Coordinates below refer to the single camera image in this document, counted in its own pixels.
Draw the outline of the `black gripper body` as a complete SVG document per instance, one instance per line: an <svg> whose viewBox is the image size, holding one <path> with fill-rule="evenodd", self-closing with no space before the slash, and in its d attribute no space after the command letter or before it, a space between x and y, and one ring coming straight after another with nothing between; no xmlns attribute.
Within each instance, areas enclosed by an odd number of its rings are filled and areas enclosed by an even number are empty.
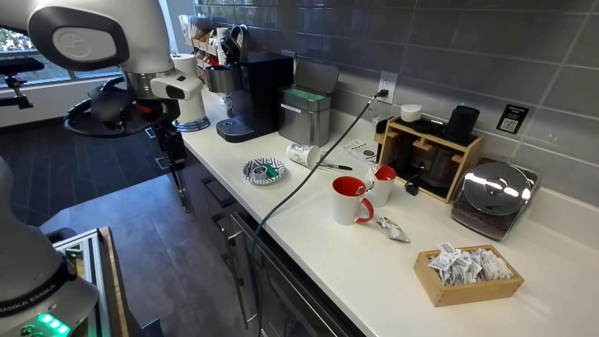
<svg viewBox="0 0 599 337"><path fill-rule="evenodd" d="M174 120L178 118L178 105L170 100L139 100L135 103L135 115L140 117L161 150L168 150L180 145Z"/></svg>

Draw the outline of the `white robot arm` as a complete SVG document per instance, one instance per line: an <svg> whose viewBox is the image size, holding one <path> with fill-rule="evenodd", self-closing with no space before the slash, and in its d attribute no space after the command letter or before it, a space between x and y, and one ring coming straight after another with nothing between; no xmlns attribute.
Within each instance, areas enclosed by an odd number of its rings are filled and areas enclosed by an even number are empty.
<svg viewBox="0 0 599 337"><path fill-rule="evenodd" d="M174 68L157 0L0 0L0 23L66 70L122 68L133 100L161 105L168 117L200 89L197 77ZM99 293L39 229L15 216L11 190L13 175L4 169L0 337L69 337L92 315Z"/></svg>

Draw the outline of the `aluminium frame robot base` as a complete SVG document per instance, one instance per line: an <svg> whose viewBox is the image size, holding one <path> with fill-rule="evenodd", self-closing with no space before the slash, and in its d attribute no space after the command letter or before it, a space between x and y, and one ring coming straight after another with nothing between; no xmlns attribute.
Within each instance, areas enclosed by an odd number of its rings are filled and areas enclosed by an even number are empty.
<svg viewBox="0 0 599 337"><path fill-rule="evenodd" d="M73 337L133 337L124 281L109 227L92 229L56 244L77 274L97 289L97 304Z"/></svg>

